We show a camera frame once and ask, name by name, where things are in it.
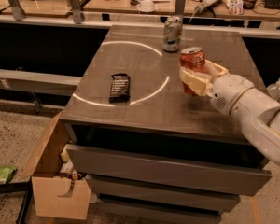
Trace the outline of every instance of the box flap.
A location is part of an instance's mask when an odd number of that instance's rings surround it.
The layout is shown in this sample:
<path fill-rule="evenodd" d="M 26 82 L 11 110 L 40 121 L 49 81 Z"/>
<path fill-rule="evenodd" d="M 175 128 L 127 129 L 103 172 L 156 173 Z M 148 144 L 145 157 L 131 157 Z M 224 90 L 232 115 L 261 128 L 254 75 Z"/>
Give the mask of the box flap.
<path fill-rule="evenodd" d="M 63 146 L 66 144 L 68 134 L 66 134 L 65 126 L 59 122 L 59 118 L 61 114 L 62 112 L 60 112 L 58 115 L 53 117 L 46 125 L 44 132 L 42 133 L 42 135 L 37 141 L 34 151 L 32 152 L 31 156 L 29 157 L 26 163 L 26 166 L 21 172 L 20 177 L 22 179 L 31 176 L 35 172 L 35 169 L 39 164 L 39 161 L 42 158 L 45 149 L 47 147 L 50 148 L 50 144 L 57 144 L 56 146 L 59 146 L 58 144 L 62 144 L 61 148 L 63 148 Z M 51 153 L 51 152 L 47 152 L 47 154 L 54 155 L 50 159 L 50 163 L 47 163 L 47 165 L 55 169 L 54 171 L 58 171 L 56 165 L 53 165 L 54 164 L 53 162 L 59 161 L 58 159 L 56 159 L 56 157 L 58 156 L 56 156 L 55 153 Z"/>
<path fill-rule="evenodd" d="M 91 190 L 86 180 L 32 177 L 38 216 L 86 219 Z"/>

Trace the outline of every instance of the soda can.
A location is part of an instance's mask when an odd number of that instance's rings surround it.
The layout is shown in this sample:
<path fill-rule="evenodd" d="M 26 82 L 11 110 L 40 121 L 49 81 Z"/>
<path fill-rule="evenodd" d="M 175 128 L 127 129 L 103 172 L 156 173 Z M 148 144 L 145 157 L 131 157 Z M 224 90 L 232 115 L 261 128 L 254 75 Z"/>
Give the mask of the soda can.
<path fill-rule="evenodd" d="M 190 47 L 182 49 L 179 56 L 180 65 L 194 72 L 207 73 L 205 69 L 205 54 L 201 47 Z M 183 83 L 184 93 L 194 94 L 195 92 Z"/>
<path fill-rule="evenodd" d="M 169 52 L 177 51 L 182 34 L 182 19 L 178 16 L 169 17 L 164 26 L 162 48 Z"/>

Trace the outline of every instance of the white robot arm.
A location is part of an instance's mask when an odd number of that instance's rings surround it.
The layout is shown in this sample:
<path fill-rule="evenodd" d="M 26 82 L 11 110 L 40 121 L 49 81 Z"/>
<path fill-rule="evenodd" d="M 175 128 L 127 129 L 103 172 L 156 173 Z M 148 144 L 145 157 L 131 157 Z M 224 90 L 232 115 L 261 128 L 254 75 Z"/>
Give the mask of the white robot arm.
<path fill-rule="evenodd" d="M 246 78 L 226 71 L 212 83 L 203 81 L 207 84 L 207 91 L 196 91 L 197 82 L 202 82 L 201 79 L 192 75 L 189 78 L 186 72 L 180 72 L 181 80 L 186 81 L 197 94 L 209 96 L 216 110 L 237 119 L 244 137 L 266 158 L 280 166 L 280 103 L 256 89 Z"/>

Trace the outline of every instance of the green package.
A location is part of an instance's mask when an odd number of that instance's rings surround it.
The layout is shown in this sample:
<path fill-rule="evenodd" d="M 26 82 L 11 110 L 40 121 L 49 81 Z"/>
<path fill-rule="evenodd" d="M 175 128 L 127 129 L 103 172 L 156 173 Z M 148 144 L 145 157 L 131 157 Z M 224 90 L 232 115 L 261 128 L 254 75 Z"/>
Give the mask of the green package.
<path fill-rule="evenodd" d="M 17 173 L 15 166 L 0 166 L 0 185 L 6 184 Z"/>

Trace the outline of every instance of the red soda can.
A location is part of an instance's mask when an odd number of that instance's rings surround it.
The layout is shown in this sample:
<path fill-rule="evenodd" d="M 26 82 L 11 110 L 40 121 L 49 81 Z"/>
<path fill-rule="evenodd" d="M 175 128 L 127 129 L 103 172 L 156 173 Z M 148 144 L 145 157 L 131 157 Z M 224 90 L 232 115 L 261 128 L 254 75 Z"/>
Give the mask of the red soda can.
<path fill-rule="evenodd" d="M 205 70 L 205 54 L 201 47 L 190 47 L 182 49 L 179 56 L 181 66 L 193 70 L 195 72 L 206 73 Z M 194 94 L 195 92 L 189 88 L 188 85 L 183 83 L 184 92 Z"/>

